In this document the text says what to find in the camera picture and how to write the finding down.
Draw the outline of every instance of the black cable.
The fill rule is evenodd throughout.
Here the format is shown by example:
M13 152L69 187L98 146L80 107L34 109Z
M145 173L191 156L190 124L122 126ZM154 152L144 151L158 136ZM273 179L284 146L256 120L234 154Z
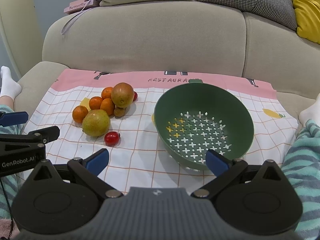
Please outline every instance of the black cable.
M2 183L2 179L1 179L1 178L0 178L0 183L1 183L1 187L2 187L2 190L3 190L4 198L5 198L6 202L7 202L8 209L9 209L9 213L10 213L10 217L11 217L11 228L10 228L9 236L8 236L8 238L5 238L5 237L3 236L3 237L1 237L1 239L3 239L3 240L10 240L10 236L11 236L12 231L13 231L13 217L12 217L12 213L11 213L11 207L10 207L10 204L9 204L8 196L7 196L7 193L6 193L5 190L4 190L4 186L3 186L3 183Z

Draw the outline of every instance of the metal screw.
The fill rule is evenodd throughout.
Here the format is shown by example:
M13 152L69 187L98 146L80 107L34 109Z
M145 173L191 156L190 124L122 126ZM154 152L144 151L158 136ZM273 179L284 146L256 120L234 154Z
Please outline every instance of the metal screw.
M209 196L210 192L204 188L197 189L193 195L195 195L198 198L206 198Z
M110 189L106 192L108 198L117 198L121 196L121 192L116 189Z

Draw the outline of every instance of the sofa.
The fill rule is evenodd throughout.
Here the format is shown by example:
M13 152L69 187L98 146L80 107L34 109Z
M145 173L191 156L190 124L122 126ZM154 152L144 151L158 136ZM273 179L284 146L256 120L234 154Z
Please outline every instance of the sofa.
M270 82L293 117L320 92L320 45L251 13L197 1L98 7L49 28L42 62L20 80L16 111L29 117L67 68L108 73L186 71Z

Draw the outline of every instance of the red tomato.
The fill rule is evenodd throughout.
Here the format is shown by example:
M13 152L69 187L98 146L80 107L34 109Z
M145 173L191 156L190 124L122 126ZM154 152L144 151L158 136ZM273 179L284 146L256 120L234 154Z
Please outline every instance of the red tomato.
M120 140L120 133L117 132L108 132L105 137L104 141L108 146L116 145Z
M138 94L137 94L137 92L134 92L133 101L135 102L135 101L137 101L137 99L138 99Z

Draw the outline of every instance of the white sock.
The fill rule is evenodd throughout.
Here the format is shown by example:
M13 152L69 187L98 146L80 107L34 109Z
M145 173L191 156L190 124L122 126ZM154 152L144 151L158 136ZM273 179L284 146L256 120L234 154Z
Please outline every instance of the white sock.
M16 96L21 93L22 88L17 82L12 79L10 68L6 66L1 67L1 78L2 85L0 97L8 96L11 97L12 100L14 100Z
M299 121L303 126L306 126L306 122L309 119L312 119L318 126L320 126L320 94L317 96L316 101L312 106L303 110L299 114Z

